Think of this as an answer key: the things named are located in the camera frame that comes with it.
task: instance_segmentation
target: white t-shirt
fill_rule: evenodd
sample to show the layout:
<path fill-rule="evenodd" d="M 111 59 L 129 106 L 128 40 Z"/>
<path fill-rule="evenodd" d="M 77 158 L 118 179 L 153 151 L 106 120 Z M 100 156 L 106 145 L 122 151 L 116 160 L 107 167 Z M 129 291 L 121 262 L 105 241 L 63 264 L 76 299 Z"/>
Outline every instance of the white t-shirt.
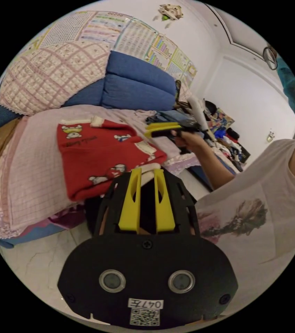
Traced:
<path fill-rule="evenodd" d="M 239 288 L 223 315 L 261 295 L 295 254 L 295 140 L 277 140 L 243 173 L 199 200 L 202 237 L 229 258 Z"/>

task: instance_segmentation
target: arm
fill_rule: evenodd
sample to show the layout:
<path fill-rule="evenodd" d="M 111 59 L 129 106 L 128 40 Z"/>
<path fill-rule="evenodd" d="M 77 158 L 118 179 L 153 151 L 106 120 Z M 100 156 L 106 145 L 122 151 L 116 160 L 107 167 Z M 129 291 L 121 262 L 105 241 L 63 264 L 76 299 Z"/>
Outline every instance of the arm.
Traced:
<path fill-rule="evenodd" d="M 175 143 L 196 155 L 214 190 L 234 179 L 235 176 L 220 163 L 213 150 L 199 135 L 181 132 L 181 138 L 176 137 Z"/>
<path fill-rule="evenodd" d="M 203 141 L 202 146 L 194 153 L 214 190 L 234 179 L 235 176 L 220 163 L 206 142 Z"/>

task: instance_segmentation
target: screw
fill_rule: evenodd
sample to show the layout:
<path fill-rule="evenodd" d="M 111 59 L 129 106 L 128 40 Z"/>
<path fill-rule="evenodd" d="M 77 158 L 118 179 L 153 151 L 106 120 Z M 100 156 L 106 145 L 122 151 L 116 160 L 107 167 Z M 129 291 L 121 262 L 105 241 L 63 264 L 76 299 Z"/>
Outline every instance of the screw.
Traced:
<path fill-rule="evenodd" d="M 142 243 L 142 246 L 143 246 L 143 249 L 150 250 L 150 249 L 152 249 L 152 242 L 150 240 L 145 240 Z"/>
<path fill-rule="evenodd" d="M 219 299 L 219 303 L 221 305 L 225 305 L 230 301 L 230 299 L 231 299 L 231 295 L 230 294 L 225 294 Z"/>
<path fill-rule="evenodd" d="M 67 299 L 70 303 L 74 303 L 76 301 L 75 296 L 72 294 L 67 294 Z"/>

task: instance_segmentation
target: yellow bracket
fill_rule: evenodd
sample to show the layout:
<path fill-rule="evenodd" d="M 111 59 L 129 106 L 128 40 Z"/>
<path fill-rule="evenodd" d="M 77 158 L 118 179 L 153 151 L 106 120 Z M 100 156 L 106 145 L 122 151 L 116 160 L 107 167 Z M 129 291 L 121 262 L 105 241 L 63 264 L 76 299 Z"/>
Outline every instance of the yellow bracket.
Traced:
<path fill-rule="evenodd" d="M 141 215 L 141 181 L 142 169 L 133 169 L 131 171 L 119 221 L 119 228 L 122 231 L 135 231 L 136 233 L 139 231 Z"/>
<path fill-rule="evenodd" d="M 154 195 L 155 195 L 155 222 L 157 233 L 174 231 L 175 221 L 169 200 L 164 171 L 161 169 L 154 171 Z"/>
<path fill-rule="evenodd" d="M 157 122 L 146 126 L 146 133 L 144 134 L 147 138 L 151 138 L 151 134 L 156 131 L 165 131 L 171 129 L 181 128 L 178 122 Z"/>

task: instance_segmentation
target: ceiling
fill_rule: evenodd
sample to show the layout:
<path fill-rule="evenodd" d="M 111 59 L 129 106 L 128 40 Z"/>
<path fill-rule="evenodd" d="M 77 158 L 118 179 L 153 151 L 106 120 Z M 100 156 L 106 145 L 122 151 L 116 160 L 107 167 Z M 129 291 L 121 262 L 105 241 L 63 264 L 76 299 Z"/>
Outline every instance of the ceiling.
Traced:
<path fill-rule="evenodd" d="M 255 30 L 238 20 L 234 16 L 215 8 L 216 12 L 223 19 L 234 43 L 261 54 L 267 46 L 267 42 Z"/>
<path fill-rule="evenodd" d="M 195 0 L 180 1 L 206 21 L 224 48 L 232 44 L 261 55 L 267 46 L 267 42 L 256 31 L 223 10 Z"/>

